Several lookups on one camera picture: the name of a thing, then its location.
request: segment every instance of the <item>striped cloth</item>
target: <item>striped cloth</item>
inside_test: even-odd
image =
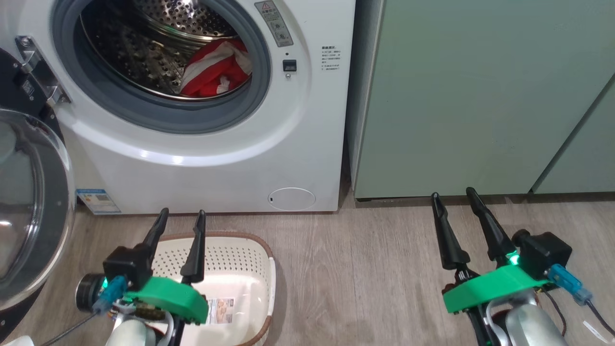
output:
[[[236,39],[219,39],[199,49],[184,69],[181,93],[211,97],[241,85],[252,74],[245,45]]]

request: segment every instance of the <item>washing machine door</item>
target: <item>washing machine door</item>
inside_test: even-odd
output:
[[[70,160],[41,120],[55,116],[32,78],[0,51],[0,342],[36,300],[73,225]]]

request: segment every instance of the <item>green plastic part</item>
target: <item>green plastic part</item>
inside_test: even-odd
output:
[[[169,278],[153,276],[140,291],[128,291],[124,297],[151,304],[189,323],[205,323],[207,319],[207,300],[191,286]]]
[[[549,280],[532,279],[516,265],[506,265],[444,293],[444,305],[449,313],[454,313],[547,283]]]

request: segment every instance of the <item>metal hinge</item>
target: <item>metal hinge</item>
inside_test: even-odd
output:
[[[39,85],[45,96],[47,97],[47,105],[54,107],[58,102],[70,103],[70,99],[66,95],[64,88],[54,75],[51,68],[41,54],[41,50],[36,45],[31,36],[17,36],[15,38],[17,49],[22,55],[23,63],[22,72],[31,75]],[[30,82],[26,80],[22,89],[30,94],[30,100],[34,100],[30,90],[33,88]]]

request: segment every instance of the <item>white washing machine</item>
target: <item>white washing machine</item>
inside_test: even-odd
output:
[[[96,214],[334,211],[354,6],[3,0],[0,47],[18,62],[3,71],[24,99],[0,106],[59,122]],[[248,81],[182,95],[190,55],[229,38],[248,50]]]

